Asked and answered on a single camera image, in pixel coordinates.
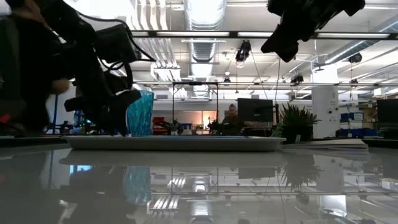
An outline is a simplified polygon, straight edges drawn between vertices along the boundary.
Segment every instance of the column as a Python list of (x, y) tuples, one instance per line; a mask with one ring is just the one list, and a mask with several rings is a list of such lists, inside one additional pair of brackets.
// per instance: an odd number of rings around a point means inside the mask
[[(314, 83), (338, 83), (336, 65), (322, 67), (322, 71), (312, 71)], [(337, 86), (314, 86), (312, 88), (312, 110), (320, 120), (313, 127), (314, 138), (335, 137), (340, 129)]]

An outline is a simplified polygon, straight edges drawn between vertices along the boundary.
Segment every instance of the red object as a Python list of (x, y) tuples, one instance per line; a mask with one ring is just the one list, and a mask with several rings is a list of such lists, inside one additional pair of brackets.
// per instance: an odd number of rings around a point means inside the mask
[(156, 123), (159, 121), (164, 121), (164, 117), (154, 117), (154, 119), (152, 120), (153, 123)]
[(0, 118), (0, 122), (6, 123), (11, 119), (9, 114), (6, 114)]

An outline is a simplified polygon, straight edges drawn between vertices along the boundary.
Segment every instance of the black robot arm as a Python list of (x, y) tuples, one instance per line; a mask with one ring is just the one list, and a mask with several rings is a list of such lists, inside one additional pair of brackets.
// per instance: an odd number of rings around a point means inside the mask
[[(59, 55), (68, 67), (68, 72), (76, 78), (75, 83), (82, 93), (65, 102), (66, 110), (83, 110), (86, 118), (100, 128), (111, 134), (119, 131), (125, 136), (126, 110), (141, 97), (139, 91), (131, 90), (133, 79), (130, 63), (140, 60), (141, 53), (133, 49), (134, 43), (127, 25), (120, 21), (119, 25), (95, 31), (74, 8), (62, 0), (47, 0), (41, 7), (41, 13), (47, 24), (67, 42), (61, 47)], [(99, 60), (112, 66), (104, 72)], [(122, 66), (127, 74), (126, 88), (110, 88), (106, 75), (110, 75), (110, 70)]]

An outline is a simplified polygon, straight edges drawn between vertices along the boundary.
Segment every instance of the blue storage box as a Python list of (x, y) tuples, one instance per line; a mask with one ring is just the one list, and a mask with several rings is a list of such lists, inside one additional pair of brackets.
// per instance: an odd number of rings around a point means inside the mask
[(181, 126), (182, 126), (182, 128), (184, 130), (191, 130), (192, 129), (192, 124), (182, 123)]
[(348, 137), (348, 134), (351, 133), (352, 138), (361, 138), (364, 136), (377, 136), (377, 130), (370, 128), (358, 128), (358, 129), (340, 129), (340, 135), (344, 137)]
[(342, 114), (340, 114), (340, 119), (343, 121), (347, 121), (347, 120), (362, 121), (363, 113), (362, 112), (342, 113)]

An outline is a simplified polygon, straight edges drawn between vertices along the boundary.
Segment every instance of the white tray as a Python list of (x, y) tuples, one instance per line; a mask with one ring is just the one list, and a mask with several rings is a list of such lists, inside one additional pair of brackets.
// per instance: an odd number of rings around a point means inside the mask
[(66, 136), (74, 149), (135, 151), (276, 151), (283, 138), (242, 136)]

